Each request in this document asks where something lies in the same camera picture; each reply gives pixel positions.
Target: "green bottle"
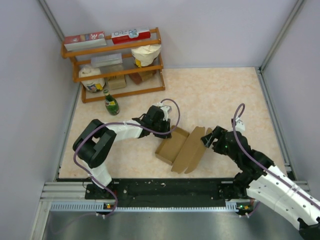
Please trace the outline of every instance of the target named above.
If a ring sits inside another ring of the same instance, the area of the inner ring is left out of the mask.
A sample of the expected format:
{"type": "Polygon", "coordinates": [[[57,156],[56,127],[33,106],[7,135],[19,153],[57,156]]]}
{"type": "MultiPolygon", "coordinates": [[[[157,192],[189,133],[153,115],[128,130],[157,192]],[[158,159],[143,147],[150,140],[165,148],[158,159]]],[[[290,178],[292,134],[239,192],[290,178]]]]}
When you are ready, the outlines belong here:
{"type": "Polygon", "coordinates": [[[117,115],[120,112],[119,104],[107,89],[103,90],[105,108],[111,115],[117,115]]]}

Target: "cable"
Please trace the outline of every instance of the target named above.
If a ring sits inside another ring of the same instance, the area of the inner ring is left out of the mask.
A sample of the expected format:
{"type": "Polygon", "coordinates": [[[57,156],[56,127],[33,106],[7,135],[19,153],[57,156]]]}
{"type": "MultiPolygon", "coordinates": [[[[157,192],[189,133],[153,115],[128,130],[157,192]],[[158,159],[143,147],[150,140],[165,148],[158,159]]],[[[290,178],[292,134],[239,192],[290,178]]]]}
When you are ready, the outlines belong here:
{"type": "MultiPolygon", "coordinates": [[[[93,130],[82,142],[81,144],[77,147],[77,149],[74,151],[74,155],[73,155],[73,162],[78,166],[80,167],[81,169],[83,169],[84,171],[86,171],[89,176],[91,177],[91,180],[93,180],[96,184],[98,184],[99,186],[101,186],[103,189],[105,189],[106,191],[108,191],[113,197],[114,197],[114,200],[115,200],[115,203],[114,203],[114,207],[112,208],[111,212],[109,212],[109,214],[106,215],[106,217],[109,217],[110,215],[112,215],[116,208],[117,208],[117,205],[118,205],[118,198],[117,196],[114,194],[113,191],[111,191],[109,188],[107,188],[106,186],[103,186],[94,176],[92,176],[91,172],[86,169],[84,166],[82,166],[80,163],[78,163],[77,161],[77,155],[79,153],[79,150],[83,147],[83,145],[88,141],[88,139],[90,139],[97,131],[99,131],[100,129],[106,127],[106,126],[109,126],[109,125],[124,125],[124,124],[127,124],[127,125],[131,125],[131,126],[135,126],[135,127],[139,127],[139,128],[142,128],[144,130],[147,130],[149,131],[150,133],[153,133],[153,134],[158,134],[158,135],[167,135],[167,134],[170,134],[172,133],[178,126],[179,122],[180,122],[180,108],[178,106],[178,104],[172,100],[171,98],[165,98],[161,101],[161,103],[163,103],[164,101],[171,101],[174,103],[174,105],[176,106],[176,109],[178,111],[178,119],[176,121],[176,124],[174,126],[173,129],[171,129],[170,131],[167,131],[167,132],[157,132],[157,131],[153,131],[149,128],[146,128],[144,126],[141,126],[139,124],[135,124],[135,123],[130,123],[130,122],[127,122],[127,123],[124,123],[124,122],[108,122],[108,123],[105,123],[99,127],[97,127],[95,130],[93,130]]],[[[76,217],[75,219],[73,219],[72,221],[70,221],[66,226],[64,226],[62,229],[60,229],[59,231],[53,231],[52,229],[52,225],[50,224],[50,230],[51,232],[54,234],[54,235],[57,235],[61,232],[63,232],[65,229],[67,229],[71,224],[73,224],[74,222],[76,222],[77,220],[79,220],[80,218],[84,217],[84,216],[89,216],[89,215],[96,215],[96,213],[93,213],[93,212],[90,212],[90,213],[85,213],[83,215],[80,215],[78,217],[76,217]]]]}
{"type": "MultiPolygon", "coordinates": [[[[233,115],[233,119],[237,119],[237,115],[238,112],[240,110],[240,108],[242,108],[241,113],[239,114],[239,117],[243,114],[243,112],[245,111],[245,104],[241,103],[238,108],[236,109],[234,115],[233,115]]],[[[241,142],[238,138],[237,132],[236,132],[236,121],[232,121],[232,129],[233,129],[233,134],[236,140],[236,143],[238,144],[239,148],[242,150],[242,152],[251,160],[253,161],[255,164],[257,164],[260,168],[262,168],[264,171],[266,171],[268,174],[270,174],[271,176],[275,177],[277,180],[279,180],[280,182],[282,182],[284,185],[286,185],[288,188],[292,188],[293,185],[290,185],[289,183],[287,183],[285,180],[283,180],[281,177],[277,176],[275,173],[273,173],[272,171],[270,171],[269,169],[267,169],[265,166],[263,166],[260,162],[258,162],[257,160],[255,160],[245,149],[244,147],[241,145],[241,142]]],[[[310,204],[314,205],[319,211],[320,211],[320,206],[318,204],[316,204],[314,201],[312,201],[311,199],[309,199],[307,196],[305,196],[303,193],[301,193],[300,191],[298,191],[298,189],[293,188],[292,189],[294,192],[296,192],[300,197],[302,197],[303,199],[305,199],[307,202],[309,202],[310,204]]]]}

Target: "gray floor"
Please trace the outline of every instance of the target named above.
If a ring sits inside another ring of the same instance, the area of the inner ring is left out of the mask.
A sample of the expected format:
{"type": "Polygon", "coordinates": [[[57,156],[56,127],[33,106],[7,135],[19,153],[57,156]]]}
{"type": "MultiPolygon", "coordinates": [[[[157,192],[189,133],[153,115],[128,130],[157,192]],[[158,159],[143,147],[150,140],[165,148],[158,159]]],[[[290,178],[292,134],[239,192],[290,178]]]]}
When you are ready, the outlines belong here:
{"type": "MultiPolygon", "coordinates": [[[[51,212],[58,231],[83,212],[51,212]]],[[[43,240],[302,240],[284,218],[262,205],[249,219],[235,213],[119,212],[85,216],[62,233],[46,227],[43,240]]]]}

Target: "red and white box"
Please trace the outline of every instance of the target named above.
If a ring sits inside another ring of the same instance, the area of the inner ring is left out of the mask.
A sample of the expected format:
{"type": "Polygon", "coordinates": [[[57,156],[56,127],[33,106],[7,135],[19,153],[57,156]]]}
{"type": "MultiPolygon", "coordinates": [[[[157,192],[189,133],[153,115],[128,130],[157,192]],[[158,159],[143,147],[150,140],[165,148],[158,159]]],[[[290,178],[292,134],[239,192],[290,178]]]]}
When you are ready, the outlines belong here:
{"type": "Polygon", "coordinates": [[[104,31],[97,31],[76,36],[66,36],[64,38],[64,46],[68,51],[88,49],[106,45],[107,43],[105,40],[104,31]]]}
{"type": "Polygon", "coordinates": [[[111,39],[114,44],[123,44],[149,38],[151,38],[151,33],[148,27],[137,27],[111,33],[111,39]]]}

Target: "shelf rack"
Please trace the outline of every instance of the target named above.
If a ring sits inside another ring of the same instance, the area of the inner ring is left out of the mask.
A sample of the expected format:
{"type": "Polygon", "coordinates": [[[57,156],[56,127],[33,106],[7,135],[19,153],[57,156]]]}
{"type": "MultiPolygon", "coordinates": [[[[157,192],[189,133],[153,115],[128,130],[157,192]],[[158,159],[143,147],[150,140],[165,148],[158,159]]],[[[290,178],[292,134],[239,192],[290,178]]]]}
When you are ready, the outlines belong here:
{"type": "MultiPolygon", "coordinates": [[[[125,69],[125,70],[121,70],[121,71],[113,71],[113,72],[106,72],[106,73],[102,73],[102,74],[94,75],[94,76],[79,77],[80,66],[90,64],[91,60],[88,59],[88,60],[78,61],[76,58],[77,56],[92,55],[92,54],[105,53],[105,52],[117,51],[117,50],[123,50],[123,49],[131,49],[131,48],[152,45],[152,44],[161,44],[161,36],[160,36],[160,32],[159,32],[158,27],[156,27],[154,29],[150,29],[150,33],[156,34],[156,39],[145,39],[145,40],[123,43],[123,44],[112,44],[112,45],[108,45],[108,46],[90,48],[90,49],[85,49],[85,50],[77,50],[77,51],[67,51],[67,49],[64,45],[64,42],[62,42],[61,56],[64,59],[66,59],[66,58],[70,59],[70,61],[72,63],[72,80],[75,83],[87,81],[87,80],[92,80],[92,79],[109,78],[109,77],[113,77],[113,76],[117,76],[117,75],[128,75],[128,74],[133,74],[133,73],[140,73],[140,72],[154,71],[154,70],[158,71],[158,74],[160,77],[160,84],[158,87],[152,87],[152,88],[147,88],[147,89],[138,89],[138,90],[134,90],[134,91],[126,91],[126,88],[122,88],[124,92],[117,91],[117,93],[115,93],[115,94],[113,94],[113,91],[110,90],[110,93],[115,98],[164,91],[166,89],[166,86],[165,86],[165,81],[164,81],[163,74],[162,74],[162,69],[164,68],[164,63],[163,63],[163,60],[161,57],[161,53],[155,59],[155,61],[153,62],[153,65],[150,65],[150,66],[145,66],[145,67],[132,66],[129,69],[125,69]]],[[[111,35],[106,36],[105,40],[106,41],[111,40],[111,35]]],[[[122,54],[122,59],[128,59],[128,58],[133,58],[131,53],[122,54]]],[[[83,86],[83,84],[81,85],[81,100],[83,103],[101,101],[104,99],[105,99],[104,96],[87,98],[87,90],[83,86]]]]}

